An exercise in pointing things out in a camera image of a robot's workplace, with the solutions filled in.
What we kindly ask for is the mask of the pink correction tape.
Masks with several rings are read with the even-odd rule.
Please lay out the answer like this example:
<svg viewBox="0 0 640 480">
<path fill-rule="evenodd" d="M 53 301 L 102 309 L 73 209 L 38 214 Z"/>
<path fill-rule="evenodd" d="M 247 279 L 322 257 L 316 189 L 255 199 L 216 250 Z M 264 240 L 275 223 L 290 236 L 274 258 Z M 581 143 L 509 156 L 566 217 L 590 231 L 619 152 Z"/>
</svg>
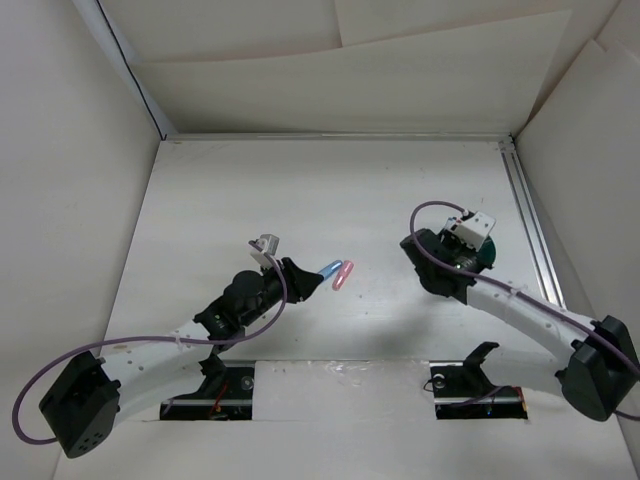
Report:
<svg viewBox="0 0 640 480">
<path fill-rule="evenodd" d="M 352 261 L 344 260 L 342 262 L 332 283 L 332 289 L 334 291 L 339 291 L 345 285 L 348 277 L 353 271 L 353 268 L 354 268 L 354 263 Z"/>
</svg>

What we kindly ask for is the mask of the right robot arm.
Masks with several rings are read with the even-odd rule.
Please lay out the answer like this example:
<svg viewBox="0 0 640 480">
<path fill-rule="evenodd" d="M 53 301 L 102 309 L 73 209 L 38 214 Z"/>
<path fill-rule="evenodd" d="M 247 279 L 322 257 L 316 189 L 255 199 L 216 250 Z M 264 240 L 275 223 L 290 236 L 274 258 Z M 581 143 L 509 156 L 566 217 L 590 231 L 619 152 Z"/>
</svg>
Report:
<svg viewBox="0 0 640 480">
<path fill-rule="evenodd" d="M 474 249 L 446 229 L 419 229 L 400 247 L 428 293 L 487 313 L 545 350 L 509 351 L 495 341 L 481 343 L 457 368 L 471 397 L 525 387 L 562 397 L 587 418 L 606 421 L 638 383 L 639 360 L 621 320 L 593 320 L 513 283 L 483 277 L 496 259 L 492 238 Z"/>
</svg>

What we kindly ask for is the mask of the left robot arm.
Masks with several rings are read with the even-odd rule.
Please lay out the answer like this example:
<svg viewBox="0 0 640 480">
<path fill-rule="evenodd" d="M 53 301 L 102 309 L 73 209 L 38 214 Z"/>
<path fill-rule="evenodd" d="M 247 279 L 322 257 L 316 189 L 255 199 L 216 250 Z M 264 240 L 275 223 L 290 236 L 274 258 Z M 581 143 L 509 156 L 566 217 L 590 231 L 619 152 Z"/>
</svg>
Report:
<svg viewBox="0 0 640 480">
<path fill-rule="evenodd" d="M 102 357 L 74 355 L 39 404 L 64 454 L 88 454 L 123 420 L 170 399 L 216 396 L 227 376 L 220 354 L 272 307 L 307 300 L 325 278 L 285 257 L 277 267 L 236 274 L 165 341 L 129 342 Z"/>
</svg>

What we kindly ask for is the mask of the blue correction tape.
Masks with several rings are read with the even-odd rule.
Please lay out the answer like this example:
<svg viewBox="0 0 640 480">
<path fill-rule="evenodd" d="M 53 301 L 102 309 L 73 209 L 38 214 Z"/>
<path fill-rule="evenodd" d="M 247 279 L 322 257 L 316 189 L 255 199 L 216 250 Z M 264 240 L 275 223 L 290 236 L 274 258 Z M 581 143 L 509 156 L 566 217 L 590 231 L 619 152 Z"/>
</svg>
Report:
<svg viewBox="0 0 640 480">
<path fill-rule="evenodd" d="M 327 280 L 334 274 L 336 274 L 342 268 L 343 262 L 341 260 L 335 260 L 330 264 L 323 267 L 318 274 L 323 277 L 324 280 Z"/>
</svg>

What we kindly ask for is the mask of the teal round organizer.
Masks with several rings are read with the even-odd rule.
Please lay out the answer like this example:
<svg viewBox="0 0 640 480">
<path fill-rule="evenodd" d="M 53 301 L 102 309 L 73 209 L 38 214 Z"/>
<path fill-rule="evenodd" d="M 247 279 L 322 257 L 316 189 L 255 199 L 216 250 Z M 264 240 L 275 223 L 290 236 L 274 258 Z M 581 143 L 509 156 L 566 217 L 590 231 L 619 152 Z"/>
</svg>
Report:
<svg viewBox="0 0 640 480">
<path fill-rule="evenodd" d="M 477 260 L 484 267 L 492 269 L 496 261 L 497 251 L 494 240 L 488 236 L 477 252 Z"/>
</svg>

